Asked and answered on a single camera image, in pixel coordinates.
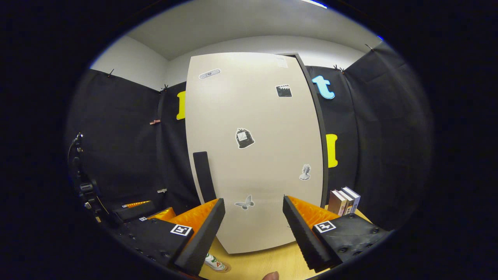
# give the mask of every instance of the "wooden table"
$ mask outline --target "wooden table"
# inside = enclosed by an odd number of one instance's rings
[[[371,222],[358,209],[355,214]],[[297,243],[291,242],[279,247],[251,253],[229,255],[217,238],[214,239],[209,253],[222,263],[232,266],[227,273],[219,273],[204,264],[199,276],[209,280],[252,279],[261,280],[266,274],[278,271],[281,280],[308,279],[326,272],[315,273],[309,270]]]

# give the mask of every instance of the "stack of books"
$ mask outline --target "stack of books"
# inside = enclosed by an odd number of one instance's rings
[[[348,215],[356,211],[359,202],[360,195],[348,187],[341,188],[341,190],[331,190],[327,210],[339,216]]]

